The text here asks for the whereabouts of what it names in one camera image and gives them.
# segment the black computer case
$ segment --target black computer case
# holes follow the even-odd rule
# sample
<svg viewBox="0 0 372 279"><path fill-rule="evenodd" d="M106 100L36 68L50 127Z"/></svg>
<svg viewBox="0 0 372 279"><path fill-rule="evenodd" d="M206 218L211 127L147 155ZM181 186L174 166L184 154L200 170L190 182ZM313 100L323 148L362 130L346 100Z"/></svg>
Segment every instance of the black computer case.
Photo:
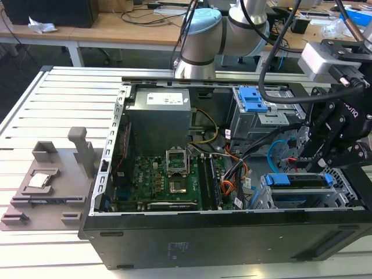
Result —
<svg viewBox="0 0 372 279"><path fill-rule="evenodd" d="M98 0L3 0L13 24L25 25L28 17L57 26L90 28L98 17Z"/></svg>

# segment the ram slot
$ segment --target ram slot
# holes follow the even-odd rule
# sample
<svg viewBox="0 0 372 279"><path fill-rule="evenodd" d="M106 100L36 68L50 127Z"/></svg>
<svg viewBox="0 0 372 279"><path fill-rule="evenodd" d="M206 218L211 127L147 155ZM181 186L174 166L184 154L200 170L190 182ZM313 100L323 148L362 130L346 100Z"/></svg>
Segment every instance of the ram slot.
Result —
<svg viewBox="0 0 372 279"><path fill-rule="evenodd" d="M217 210L221 205L221 195L220 195L220 186L217 181L216 168L214 167L212 156L206 159L207 167L207 178L209 184L209 192L211 193L212 209Z"/></svg>
<svg viewBox="0 0 372 279"><path fill-rule="evenodd" d="M208 177L206 174L206 162L205 159L198 156L198 173L199 173L199 185L202 196L202 208L203 210L211 209L211 199L209 193Z"/></svg>

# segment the open computer tower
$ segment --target open computer tower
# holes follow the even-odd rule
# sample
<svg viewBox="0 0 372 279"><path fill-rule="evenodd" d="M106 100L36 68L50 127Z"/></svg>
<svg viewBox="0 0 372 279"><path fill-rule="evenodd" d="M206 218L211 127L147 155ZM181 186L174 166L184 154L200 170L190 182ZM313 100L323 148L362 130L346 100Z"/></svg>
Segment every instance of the open computer tower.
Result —
<svg viewBox="0 0 372 279"><path fill-rule="evenodd" d="M288 83L267 91L307 94ZM123 80L83 224L108 269L324 260L370 234L372 183L364 171L290 168L286 158L306 138L299 127L307 107L257 94L249 82ZM275 137L291 145L270 151L279 173L262 146L247 158L242 185L226 195L221 180L234 164L221 155L226 142L240 153L296 123Z"/></svg>

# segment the table surface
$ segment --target table surface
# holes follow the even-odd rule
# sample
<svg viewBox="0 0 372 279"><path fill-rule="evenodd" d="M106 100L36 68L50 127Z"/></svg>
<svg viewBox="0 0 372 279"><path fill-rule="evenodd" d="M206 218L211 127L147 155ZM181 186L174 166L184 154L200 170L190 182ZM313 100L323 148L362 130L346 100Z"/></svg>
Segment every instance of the table surface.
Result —
<svg viewBox="0 0 372 279"><path fill-rule="evenodd" d="M322 3L318 8L329 10L333 3ZM136 10L130 13L133 16L132 20L136 22L149 22L163 18L162 15L148 15L141 18L150 11ZM176 17L169 19L177 24L162 27L143 27L137 26L122 21L119 13L101 13L94 23L92 28L74 28L57 26L58 31L52 33L38 34L31 31L27 26L14 26L6 17L5 20L11 30L17 37L39 38L49 40L73 40L73 41L95 41L95 42L121 42L133 44L154 44L154 45L174 45L177 42L180 33L181 18ZM293 34L290 30L285 35L291 48L303 49L308 41L321 41L322 26L314 26L309 24L305 34ZM0 20L0 37L11 37L11 33ZM348 37L342 37L342 40L351 40ZM266 46L264 50L270 50L271 46Z"/></svg>
<svg viewBox="0 0 372 279"><path fill-rule="evenodd" d="M0 216L31 165L39 140L73 148L67 133L85 126L87 140L103 148L122 76L170 77L168 70L54 67L40 72L0 124ZM218 78L257 80L256 73L217 72ZM310 91L304 75L267 74L268 81L290 78ZM364 237L324 262L108 271L77 231L0 231L0 278L372 278L372 236Z"/></svg>

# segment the green circuit board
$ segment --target green circuit board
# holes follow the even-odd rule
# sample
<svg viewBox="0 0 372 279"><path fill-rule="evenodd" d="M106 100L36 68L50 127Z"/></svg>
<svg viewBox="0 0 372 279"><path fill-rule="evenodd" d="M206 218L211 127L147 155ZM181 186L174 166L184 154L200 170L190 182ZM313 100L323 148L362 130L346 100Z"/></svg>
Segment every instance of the green circuit board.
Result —
<svg viewBox="0 0 372 279"><path fill-rule="evenodd" d="M128 188L115 188L113 203L118 211L140 211L141 204L150 202L191 202L198 204L202 210L202 198L199 184L198 158L190 156L187 160L186 176L179 174L168 176L165 156L135 158L133 184ZM224 174L225 165L222 157L214 158L217 178ZM171 159L172 167L183 167L182 157ZM223 209L232 209L230 200L222 204Z"/></svg>

